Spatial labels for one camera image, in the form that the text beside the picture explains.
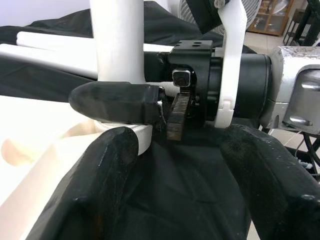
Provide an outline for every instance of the black cloth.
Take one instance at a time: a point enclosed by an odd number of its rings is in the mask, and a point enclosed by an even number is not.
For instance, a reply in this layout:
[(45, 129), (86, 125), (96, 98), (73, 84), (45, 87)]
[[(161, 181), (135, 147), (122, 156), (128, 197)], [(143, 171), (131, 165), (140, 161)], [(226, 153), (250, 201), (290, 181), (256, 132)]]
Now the black cloth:
[(69, 93), (91, 79), (0, 56), (0, 95), (68, 102)]
[(154, 134), (124, 192), (112, 240), (246, 240), (250, 215), (219, 150), (222, 132)]
[[(0, 44), (15, 45), (17, 34), (21, 31), (84, 38), (93, 37), (89, 9), (59, 19), (35, 21), (25, 27), (2, 26), (0, 27)], [(223, 36), (216, 32), (201, 34), (197, 25), (175, 17), (154, 1), (145, 1), (144, 42), (174, 46), (180, 40), (212, 40), (214, 47), (220, 47), (223, 43)], [(255, 52), (244, 46), (243, 53)]]

